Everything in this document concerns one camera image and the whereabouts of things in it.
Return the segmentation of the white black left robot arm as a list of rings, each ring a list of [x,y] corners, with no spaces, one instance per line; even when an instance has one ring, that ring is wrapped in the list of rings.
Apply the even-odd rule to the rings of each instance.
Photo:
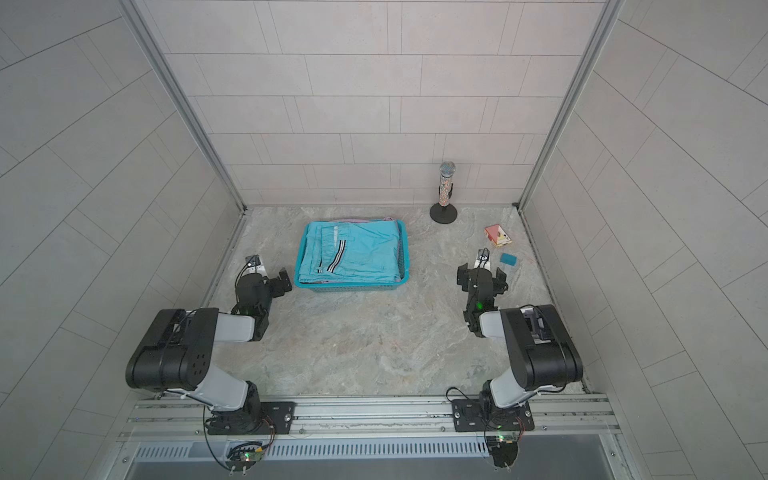
[[[236,304],[226,313],[216,307],[162,309],[129,359],[129,387],[170,391],[208,408],[209,435],[267,434],[277,431],[256,385],[213,363],[217,343],[253,343],[269,326],[272,301],[292,290],[286,270],[269,278],[251,261],[235,281]]]

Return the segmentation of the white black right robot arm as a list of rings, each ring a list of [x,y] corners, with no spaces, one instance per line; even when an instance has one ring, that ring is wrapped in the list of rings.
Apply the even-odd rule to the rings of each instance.
[[[508,290],[506,274],[463,264],[457,284],[468,294],[464,321],[480,338],[505,342],[509,367],[486,381],[479,394],[481,411],[490,416],[499,410],[523,406],[541,393],[558,393],[583,378],[583,362],[551,305],[524,305],[500,309],[495,297]]]

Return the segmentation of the small teal block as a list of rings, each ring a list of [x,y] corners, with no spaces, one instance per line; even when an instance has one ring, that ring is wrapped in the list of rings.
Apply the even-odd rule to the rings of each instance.
[[[508,254],[508,253],[502,253],[500,255],[499,262],[504,265],[508,266],[517,266],[518,265],[518,258],[515,255]]]

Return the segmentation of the red yellow small box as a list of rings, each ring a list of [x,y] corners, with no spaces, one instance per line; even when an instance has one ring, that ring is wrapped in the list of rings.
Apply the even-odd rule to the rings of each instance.
[[[500,224],[494,224],[484,229],[488,240],[495,247],[502,247],[512,242],[511,237],[506,233]]]

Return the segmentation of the glitter microphone on stand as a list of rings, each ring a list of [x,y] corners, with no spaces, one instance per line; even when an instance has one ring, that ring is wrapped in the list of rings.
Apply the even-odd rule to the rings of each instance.
[[[457,219],[458,211],[451,203],[455,171],[456,165],[453,161],[443,161],[440,165],[438,201],[431,206],[429,211],[430,218],[436,223],[446,225]]]

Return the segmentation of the right circuit board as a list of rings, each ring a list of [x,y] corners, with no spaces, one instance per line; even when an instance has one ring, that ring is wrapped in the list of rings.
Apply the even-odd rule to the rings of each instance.
[[[486,449],[497,469],[511,469],[519,454],[519,437],[505,435],[486,435]]]

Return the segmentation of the circuit board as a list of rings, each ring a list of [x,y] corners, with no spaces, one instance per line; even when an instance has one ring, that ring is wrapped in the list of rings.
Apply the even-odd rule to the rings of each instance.
[[[486,449],[497,469],[511,469],[519,454],[519,437],[505,435],[486,435]]]
[[[226,468],[231,474],[243,476],[264,458],[265,446],[260,441],[246,442],[232,447],[226,454]]]

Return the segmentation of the left circuit board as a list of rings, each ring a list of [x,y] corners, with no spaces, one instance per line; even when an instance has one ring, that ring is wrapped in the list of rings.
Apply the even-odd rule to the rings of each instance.
[[[243,476],[264,458],[265,446],[260,441],[246,442],[232,447],[226,454],[226,468],[231,474]]]

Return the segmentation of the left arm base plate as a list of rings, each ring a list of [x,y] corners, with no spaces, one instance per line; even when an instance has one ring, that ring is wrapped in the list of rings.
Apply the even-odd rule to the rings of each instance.
[[[296,409],[295,402],[262,402],[258,410],[246,404],[243,409],[213,411],[205,421],[208,435],[270,435],[288,434]]]

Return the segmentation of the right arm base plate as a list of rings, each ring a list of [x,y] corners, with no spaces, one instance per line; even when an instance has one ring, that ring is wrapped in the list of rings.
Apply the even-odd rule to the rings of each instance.
[[[456,432],[529,432],[535,429],[528,402],[501,409],[493,403],[481,405],[478,399],[464,397],[451,400]]]

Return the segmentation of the aluminium mounting rail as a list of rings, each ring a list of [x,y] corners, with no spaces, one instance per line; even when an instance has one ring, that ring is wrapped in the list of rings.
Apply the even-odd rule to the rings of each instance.
[[[445,396],[264,397],[261,402],[296,403],[288,434],[276,440],[342,438],[436,438],[517,435],[518,432],[456,432],[451,400]],[[605,395],[553,394],[528,401],[535,429],[530,435],[603,435],[621,433]],[[139,400],[117,427],[122,441],[203,440],[206,408],[188,399]]]

